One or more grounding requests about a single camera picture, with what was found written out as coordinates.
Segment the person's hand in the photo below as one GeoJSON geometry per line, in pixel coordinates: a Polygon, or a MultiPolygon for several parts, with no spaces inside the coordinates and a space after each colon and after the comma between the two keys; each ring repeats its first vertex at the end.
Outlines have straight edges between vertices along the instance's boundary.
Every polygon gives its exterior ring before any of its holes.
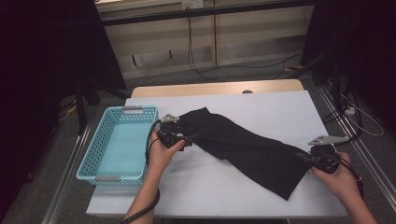
{"type": "Polygon", "coordinates": [[[162,173],[169,165],[173,155],[177,153],[185,144],[184,140],[178,141],[174,146],[167,148],[158,139],[158,131],[151,134],[151,142],[155,141],[149,150],[148,169],[162,173]]]}
{"type": "MultiPolygon", "coordinates": [[[[342,159],[350,163],[350,158],[346,153],[340,152],[338,154],[342,159]]],[[[340,164],[338,169],[330,175],[315,167],[312,167],[311,170],[314,175],[321,179],[329,190],[340,199],[341,203],[346,204],[351,202],[351,200],[353,201],[361,198],[354,175],[343,165],[340,164]]]]}

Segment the gray floor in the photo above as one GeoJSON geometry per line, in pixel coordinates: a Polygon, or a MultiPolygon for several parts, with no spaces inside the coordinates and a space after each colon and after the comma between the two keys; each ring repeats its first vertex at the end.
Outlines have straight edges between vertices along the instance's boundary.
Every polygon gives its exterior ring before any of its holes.
{"type": "MultiPolygon", "coordinates": [[[[279,60],[243,63],[248,66],[264,66],[271,63],[277,63],[279,60]]],[[[287,61],[286,66],[293,66],[299,62],[298,57],[287,61]]],[[[242,80],[263,80],[271,79],[279,75],[282,70],[282,64],[268,68],[221,68],[210,72],[202,73],[206,77],[213,77],[223,81],[242,81],[242,80]]],[[[283,73],[278,78],[288,76],[288,73],[283,73]]],[[[311,94],[315,106],[321,117],[328,115],[331,110],[326,106],[321,94],[318,92],[318,87],[315,87],[309,75],[300,77],[304,87],[311,94]]],[[[127,93],[131,93],[135,87],[151,86],[151,85],[167,85],[167,84],[183,84],[183,83],[205,83],[214,82],[212,79],[203,78],[200,75],[192,72],[177,72],[172,74],[163,74],[154,77],[139,77],[129,79],[126,81],[128,85],[127,93]]],[[[102,102],[99,106],[86,105],[87,114],[92,119],[92,129],[97,125],[101,113],[108,107],[113,105],[123,105],[123,101],[113,98],[105,92],[99,92],[102,97],[102,102]]],[[[64,99],[63,104],[69,102],[70,99],[64,99]]],[[[359,100],[361,109],[375,117],[375,113],[370,109],[363,99],[359,100]]],[[[363,117],[363,124],[365,129],[372,132],[378,132],[375,124],[370,119],[363,117]]],[[[343,131],[336,121],[325,124],[329,134],[342,135],[343,131]]],[[[375,160],[383,169],[391,182],[396,180],[396,146],[395,132],[385,129],[382,136],[371,136],[363,133],[361,140],[369,148],[370,152],[375,157],[375,160]]],[[[46,153],[44,153],[41,161],[33,171],[33,181],[25,184],[15,202],[11,205],[6,218],[3,223],[41,223],[46,216],[46,211],[50,206],[51,199],[55,194],[58,184],[63,178],[64,168],[69,163],[70,155],[78,140],[78,116],[76,113],[70,116],[62,116],[59,119],[58,126],[48,144],[46,153]]],[[[350,144],[342,145],[338,148],[339,151],[348,152],[353,158],[353,165],[357,172],[363,177],[365,184],[365,201],[373,212],[375,218],[379,223],[396,223],[396,213],[389,205],[387,198],[384,196],[382,190],[375,183],[375,180],[369,174],[365,165],[358,156],[356,150],[350,144]]],[[[52,220],[57,220],[57,223],[119,223],[119,218],[99,218],[91,217],[85,214],[89,199],[93,193],[93,187],[85,182],[78,181],[73,176],[70,177],[70,185],[66,191],[64,200],[61,203],[59,214],[55,214],[52,220]]],[[[267,223],[264,220],[239,220],[228,223],[267,223]]],[[[164,223],[209,223],[208,220],[165,220],[164,223]]],[[[227,223],[225,221],[217,221],[217,223],[227,223]]],[[[291,219],[291,223],[349,223],[347,217],[345,218],[324,218],[324,219],[291,219]]]]}

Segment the controller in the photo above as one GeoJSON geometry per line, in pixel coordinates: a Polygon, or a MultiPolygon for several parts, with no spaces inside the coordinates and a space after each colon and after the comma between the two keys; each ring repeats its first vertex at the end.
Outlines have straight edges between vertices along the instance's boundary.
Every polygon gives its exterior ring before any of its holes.
{"type": "Polygon", "coordinates": [[[341,160],[332,145],[314,146],[309,154],[297,153],[296,156],[309,167],[316,167],[327,174],[334,173],[341,160]]]}
{"type": "Polygon", "coordinates": [[[172,115],[165,115],[161,119],[160,130],[158,131],[158,137],[160,141],[166,147],[172,147],[180,140],[185,140],[185,144],[180,151],[184,150],[184,147],[192,146],[192,137],[181,135],[182,128],[177,125],[179,121],[178,117],[172,115]]]}

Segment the black cloth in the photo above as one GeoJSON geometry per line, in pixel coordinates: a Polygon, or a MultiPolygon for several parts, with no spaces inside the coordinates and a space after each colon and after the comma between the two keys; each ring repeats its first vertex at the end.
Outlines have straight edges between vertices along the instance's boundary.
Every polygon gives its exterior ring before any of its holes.
{"type": "Polygon", "coordinates": [[[220,160],[227,160],[247,177],[288,200],[309,169],[296,157],[301,149],[252,133],[207,108],[179,117],[185,136],[220,160]]]}

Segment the wall socket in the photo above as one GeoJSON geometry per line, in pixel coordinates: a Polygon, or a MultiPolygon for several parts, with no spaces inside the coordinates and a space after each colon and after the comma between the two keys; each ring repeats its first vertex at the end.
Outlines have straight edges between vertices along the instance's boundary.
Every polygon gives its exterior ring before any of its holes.
{"type": "Polygon", "coordinates": [[[192,0],[192,1],[182,1],[181,9],[194,9],[204,7],[204,0],[192,0]]]}

